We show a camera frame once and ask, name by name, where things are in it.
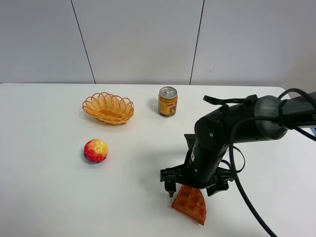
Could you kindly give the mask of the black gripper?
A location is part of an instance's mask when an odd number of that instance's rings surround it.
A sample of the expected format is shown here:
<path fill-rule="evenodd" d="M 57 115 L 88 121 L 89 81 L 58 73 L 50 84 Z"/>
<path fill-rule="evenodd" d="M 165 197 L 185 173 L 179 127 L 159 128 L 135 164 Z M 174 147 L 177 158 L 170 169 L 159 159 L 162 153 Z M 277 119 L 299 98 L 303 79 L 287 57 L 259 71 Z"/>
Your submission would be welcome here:
<path fill-rule="evenodd" d="M 206 189 L 210 197 L 218 192 L 227 191 L 233 175 L 219 168 L 228 145 L 219 148 L 204 148 L 195 141 L 192 153 L 187 153 L 184 164 L 160 171 L 160 181 L 164 182 L 169 197 L 176 192 L 176 183 L 196 189 Z"/>

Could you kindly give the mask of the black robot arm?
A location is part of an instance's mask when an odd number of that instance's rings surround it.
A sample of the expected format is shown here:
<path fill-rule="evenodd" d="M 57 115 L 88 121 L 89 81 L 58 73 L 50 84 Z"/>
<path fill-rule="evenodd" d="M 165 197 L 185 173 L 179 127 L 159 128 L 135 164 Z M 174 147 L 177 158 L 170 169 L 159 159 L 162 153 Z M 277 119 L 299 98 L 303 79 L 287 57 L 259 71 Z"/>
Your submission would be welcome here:
<path fill-rule="evenodd" d="M 230 167 L 219 166 L 229 146 L 278 140 L 290 129 L 316 124 L 314 92 L 289 100 L 271 95 L 203 99 L 220 108 L 200 118 L 195 123 L 195 132 L 185 135 L 188 152 L 184 163 L 160 171 L 160 181 L 170 197 L 176 192 L 176 184 L 206 189 L 208 196 L 226 191 L 228 182 L 236 176 Z"/>

